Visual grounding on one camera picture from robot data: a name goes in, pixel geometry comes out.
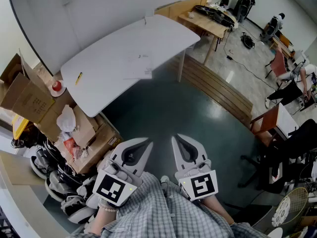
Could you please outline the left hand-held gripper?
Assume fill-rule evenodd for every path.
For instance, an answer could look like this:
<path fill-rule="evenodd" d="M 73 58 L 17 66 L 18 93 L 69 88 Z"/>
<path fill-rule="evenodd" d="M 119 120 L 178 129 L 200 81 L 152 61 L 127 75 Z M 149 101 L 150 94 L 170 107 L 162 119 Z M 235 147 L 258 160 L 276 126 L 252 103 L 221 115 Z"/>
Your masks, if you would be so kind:
<path fill-rule="evenodd" d="M 100 163 L 93 193 L 113 206 L 123 206 L 142 185 L 140 176 L 152 148 L 153 142 L 147 137 L 118 144 Z"/>

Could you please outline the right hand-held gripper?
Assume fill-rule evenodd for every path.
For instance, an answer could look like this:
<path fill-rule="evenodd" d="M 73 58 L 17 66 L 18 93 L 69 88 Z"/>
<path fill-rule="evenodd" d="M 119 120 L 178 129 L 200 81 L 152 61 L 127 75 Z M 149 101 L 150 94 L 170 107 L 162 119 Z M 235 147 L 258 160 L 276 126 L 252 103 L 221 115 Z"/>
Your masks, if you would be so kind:
<path fill-rule="evenodd" d="M 207 159 L 204 146 L 183 134 L 172 136 L 171 143 L 176 167 L 183 169 L 175 173 L 175 178 L 185 197 L 195 201 L 217 194 L 216 171 L 211 170 L 211 160 Z M 188 167 L 191 162 L 200 163 Z"/>

